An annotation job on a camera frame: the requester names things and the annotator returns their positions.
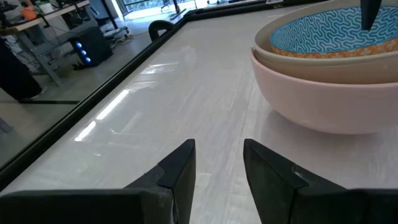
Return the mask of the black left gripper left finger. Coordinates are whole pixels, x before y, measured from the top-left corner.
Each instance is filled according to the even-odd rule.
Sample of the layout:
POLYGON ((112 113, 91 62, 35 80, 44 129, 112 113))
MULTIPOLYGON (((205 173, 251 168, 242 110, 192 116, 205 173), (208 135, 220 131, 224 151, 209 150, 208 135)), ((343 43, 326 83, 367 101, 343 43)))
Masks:
POLYGON ((122 189, 3 195, 1 223, 189 223, 195 180, 195 140, 187 139, 122 189))

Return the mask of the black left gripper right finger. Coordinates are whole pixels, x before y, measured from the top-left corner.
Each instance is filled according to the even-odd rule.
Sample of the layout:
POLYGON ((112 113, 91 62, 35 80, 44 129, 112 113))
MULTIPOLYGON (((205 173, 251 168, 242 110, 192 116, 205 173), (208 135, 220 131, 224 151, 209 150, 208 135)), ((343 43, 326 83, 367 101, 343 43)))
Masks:
POLYGON ((396 189, 346 189, 253 139, 243 158, 262 223, 397 223, 396 189))

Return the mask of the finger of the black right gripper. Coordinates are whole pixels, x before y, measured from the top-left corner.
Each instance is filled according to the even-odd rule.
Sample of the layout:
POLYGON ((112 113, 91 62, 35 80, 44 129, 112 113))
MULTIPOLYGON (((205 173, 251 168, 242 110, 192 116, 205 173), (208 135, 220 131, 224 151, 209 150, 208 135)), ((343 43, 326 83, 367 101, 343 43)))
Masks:
POLYGON ((382 0, 360 0, 361 3, 361 28, 371 30, 376 20, 382 0))

